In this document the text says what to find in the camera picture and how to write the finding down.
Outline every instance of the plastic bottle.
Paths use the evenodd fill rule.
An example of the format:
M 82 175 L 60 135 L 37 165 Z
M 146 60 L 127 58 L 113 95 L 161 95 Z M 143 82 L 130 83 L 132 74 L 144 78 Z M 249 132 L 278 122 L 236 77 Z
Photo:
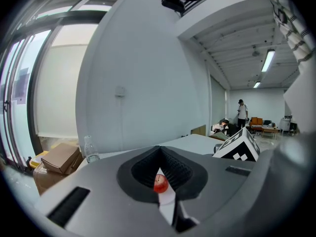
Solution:
M 99 153 L 94 149 L 92 145 L 92 139 L 90 135 L 84 137 L 84 154 L 88 163 L 97 161 L 100 159 Z

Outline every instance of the ceiling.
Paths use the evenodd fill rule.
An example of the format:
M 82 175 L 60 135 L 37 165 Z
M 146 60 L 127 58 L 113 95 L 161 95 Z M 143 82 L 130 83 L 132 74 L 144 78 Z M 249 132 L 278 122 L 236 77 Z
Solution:
M 297 62 L 273 18 L 273 8 L 218 23 L 194 37 L 227 79 L 231 89 L 289 87 L 299 75 Z M 261 69 L 268 49 L 276 51 L 267 72 Z

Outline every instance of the brown cardboard box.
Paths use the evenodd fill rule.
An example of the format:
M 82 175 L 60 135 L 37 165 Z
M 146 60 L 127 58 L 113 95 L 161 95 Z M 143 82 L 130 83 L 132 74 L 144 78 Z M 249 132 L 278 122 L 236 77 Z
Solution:
M 54 184 L 58 183 L 60 180 L 64 179 L 75 172 L 80 163 L 83 161 L 83 157 L 81 154 L 77 156 L 77 158 L 70 164 L 68 169 L 66 170 L 67 174 L 61 174 L 49 169 L 46 169 L 43 163 L 41 163 L 36 169 L 33 171 L 33 177 L 38 188 L 39 194 L 42 195 L 48 188 L 52 187 Z
M 41 161 L 47 169 L 64 174 L 78 155 L 81 155 L 79 147 L 60 143 L 46 154 Z

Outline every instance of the white cloth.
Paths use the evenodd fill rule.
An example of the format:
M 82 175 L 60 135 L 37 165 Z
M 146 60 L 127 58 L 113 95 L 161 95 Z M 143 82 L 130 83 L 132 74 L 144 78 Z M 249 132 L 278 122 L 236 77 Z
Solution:
M 247 118 L 246 112 L 248 112 L 248 106 L 246 104 L 239 105 L 238 111 L 239 111 L 239 115 L 238 115 L 239 119 L 246 119 Z

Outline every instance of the gray floor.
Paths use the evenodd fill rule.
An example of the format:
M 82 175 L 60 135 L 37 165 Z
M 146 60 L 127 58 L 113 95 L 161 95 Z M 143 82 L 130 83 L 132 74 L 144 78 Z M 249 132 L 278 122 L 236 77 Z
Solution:
M 273 138 L 272 134 L 266 133 L 264 134 L 264 137 L 261 137 L 260 134 L 254 135 L 254 139 L 258 144 L 260 151 L 273 149 L 286 137 L 286 135 L 282 136 L 279 134 L 277 138 Z M 56 140 L 45 140 L 47 150 L 50 148 L 50 145 L 55 142 Z M 32 176 L 23 174 L 11 166 L 7 166 L 3 173 L 15 196 L 31 205 L 36 203 L 40 196 Z

